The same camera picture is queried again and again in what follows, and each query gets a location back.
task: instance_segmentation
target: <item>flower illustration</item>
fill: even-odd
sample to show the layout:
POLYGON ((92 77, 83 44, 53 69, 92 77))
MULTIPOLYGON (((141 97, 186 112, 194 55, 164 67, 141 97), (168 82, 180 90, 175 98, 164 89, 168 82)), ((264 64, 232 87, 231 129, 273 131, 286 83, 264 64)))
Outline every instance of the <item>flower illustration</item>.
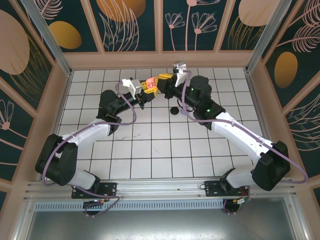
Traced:
POLYGON ((194 50, 197 50, 197 36, 198 34, 205 34, 214 32, 217 30, 217 25, 214 25, 216 19, 214 17, 215 13, 209 14, 204 13, 199 18, 199 13, 192 14, 192 25, 195 33, 194 50))
POLYGON ((0 100, 0 129, 8 130, 10 128, 10 121, 14 113, 15 105, 8 101, 7 107, 4 100, 0 100))
POLYGON ((173 47, 173 51, 175 51, 176 49, 175 49, 175 44, 174 44, 174 38, 172 36, 172 29, 183 27, 185 25, 185 22, 183 21, 181 13, 179 13, 179 14, 174 13, 174 14, 172 14, 172 16, 170 13, 167 13, 165 15, 165 20, 170 28, 172 47, 173 47))
POLYGON ((210 5, 217 4, 220 0, 186 0, 188 4, 188 12, 186 14, 186 27, 185 27, 185 50, 188 51, 188 25, 189 25, 189 14, 190 8, 197 5, 210 5))

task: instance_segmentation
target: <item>vent grille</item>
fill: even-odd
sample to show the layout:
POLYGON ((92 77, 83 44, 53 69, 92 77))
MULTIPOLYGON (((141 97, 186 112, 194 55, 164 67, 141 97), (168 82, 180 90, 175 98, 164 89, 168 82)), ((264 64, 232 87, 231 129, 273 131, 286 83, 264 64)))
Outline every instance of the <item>vent grille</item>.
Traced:
MULTIPOLYGON (((112 204, 105 202, 103 206, 93 206, 88 211, 105 210, 112 204)), ((36 212, 83 211, 84 202, 38 202, 36 212)), ((120 201, 111 211, 141 211, 141 210, 196 210, 222 209, 222 199, 203 200, 155 200, 155 201, 120 201)))

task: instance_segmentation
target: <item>black disc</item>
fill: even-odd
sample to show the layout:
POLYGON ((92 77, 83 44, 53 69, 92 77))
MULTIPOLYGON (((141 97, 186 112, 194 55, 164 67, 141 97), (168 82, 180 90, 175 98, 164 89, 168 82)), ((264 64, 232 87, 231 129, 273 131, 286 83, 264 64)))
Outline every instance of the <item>black disc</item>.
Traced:
POLYGON ((177 115, 179 113, 179 108, 177 108, 176 106, 173 106, 170 109, 170 113, 172 113, 173 115, 177 115))

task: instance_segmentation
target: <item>white grid floor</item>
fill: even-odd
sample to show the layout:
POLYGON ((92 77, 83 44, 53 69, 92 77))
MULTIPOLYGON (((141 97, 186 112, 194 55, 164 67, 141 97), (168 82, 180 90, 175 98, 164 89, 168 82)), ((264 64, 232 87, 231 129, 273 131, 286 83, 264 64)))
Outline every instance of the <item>white grid floor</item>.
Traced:
MULTIPOLYGON (((212 99, 237 121, 262 135, 260 124, 242 68, 189 68, 192 75, 209 79, 212 99)), ((99 107, 100 94, 114 90, 117 82, 130 77, 145 80, 171 68, 77 70, 64 105, 58 134, 64 135, 91 123, 99 107)), ((121 86, 122 93, 128 90, 121 86)), ((78 152, 77 167, 101 179, 149 179, 221 176, 233 167, 252 165, 251 159, 223 136, 191 122, 170 107, 177 99, 163 94, 135 108, 137 121, 78 152)), ((119 117, 133 120, 127 110, 119 117)))

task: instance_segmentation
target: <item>purple cable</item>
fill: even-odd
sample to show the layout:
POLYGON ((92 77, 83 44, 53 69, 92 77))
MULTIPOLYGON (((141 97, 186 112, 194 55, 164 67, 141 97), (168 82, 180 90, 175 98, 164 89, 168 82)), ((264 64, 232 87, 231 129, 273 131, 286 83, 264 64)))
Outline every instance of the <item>purple cable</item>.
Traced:
MULTIPOLYGON (((95 127, 95 126, 99 126, 99 125, 106 125, 106 124, 109 124, 109 125, 117 125, 117 126, 128 126, 128 125, 131 125, 131 124, 134 124, 137 120, 137 113, 134 109, 134 107, 130 104, 130 102, 124 97, 124 95, 118 90, 118 86, 122 84, 122 82, 119 82, 117 83, 117 85, 115 86, 115 90, 117 91, 117 93, 120 95, 120 97, 128 104, 128 106, 130 107, 130 109, 132 110, 133 112, 133 121, 132 122, 126 122, 126 123, 118 123, 118 122, 106 122, 106 121, 100 121, 100 122, 97 122, 97 123, 94 123, 94 124, 91 124, 91 125, 88 125, 78 131, 76 131, 73 135, 67 137, 65 140, 63 140, 61 143, 58 144, 58 146, 56 146, 56 148, 53 150, 53 152, 51 153, 51 155, 49 156, 45 166, 44 166, 44 169, 43 169, 43 173, 42 173, 42 183, 49 187, 49 186, 52 186, 54 184, 56 184, 55 182, 52 182, 52 183, 47 183, 46 182, 46 174, 47 174, 47 170, 48 170, 48 167, 53 159, 53 157, 55 156, 56 152, 67 142, 69 141, 70 139, 76 137, 78 134, 82 133, 83 131, 87 130, 87 129, 90 129, 92 127, 95 127)), ((118 201, 119 201, 119 197, 118 196, 104 196, 104 195, 98 195, 98 194, 94 194, 92 192, 89 192, 81 187, 77 187, 77 189, 85 192, 86 194, 89 194, 89 195, 92 195, 94 197, 99 197, 99 198, 104 198, 104 199, 117 199, 113 204, 111 204, 106 210, 102 211, 101 214, 107 212, 110 208, 112 208, 118 201)), ((87 206, 87 208, 85 209, 85 212, 87 211, 87 209, 89 207, 91 207, 93 204, 87 206)))
POLYGON ((288 161, 289 163, 291 163, 292 165, 294 165, 296 168, 298 168, 300 170, 300 172, 303 174, 304 179, 301 181, 291 181, 291 180, 282 180, 280 181, 281 183, 285 183, 285 184, 304 184, 305 182, 308 181, 309 177, 307 175, 307 173, 298 165, 296 164, 294 161, 292 161, 290 158, 288 158, 287 156, 283 155, 281 152, 275 150, 274 148, 270 147, 269 145, 265 144, 263 141, 261 141, 258 137, 256 137, 255 135, 253 135, 251 132, 249 132, 244 126, 237 124, 235 122, 232 121, 228 121, 228 120, 223 120, 223 119, 208 119, 208 120, 199 120, 199 119, 195 119, 193 117, 191 117, 189 115, 189 113, 187 112, 186 109, 186 101, 185 101, 185 97, 186 97, 186 89, 187 89, 187 85, 190 81, 190 77, 191 77, 191 71, 189 70, 185 70, 183 71, 185 73, 188 73, 188 77, 183 85, 183 89, 182 89, 182 107, 183 110, 186 113, 186 116, 191 119, 194 122, 198 122, 198 123, 210 123, 210 122, 220 122, 220 123, 226 123, 226 124, 231 124, 235 127, 237 127, 238 129, 242 130, 243 132, 245 132, 247 135, 249 135, 250 137, 252 137, 254 140, 256 140, 258 143, 260 143, 261 145, 263 145, 264 147, 266 147, 267 149, 271 150, 272 152, 274 152, 275 154, 277 154, 278 156, 280 156, 281 158, 285 159, 286 161, 288 161))

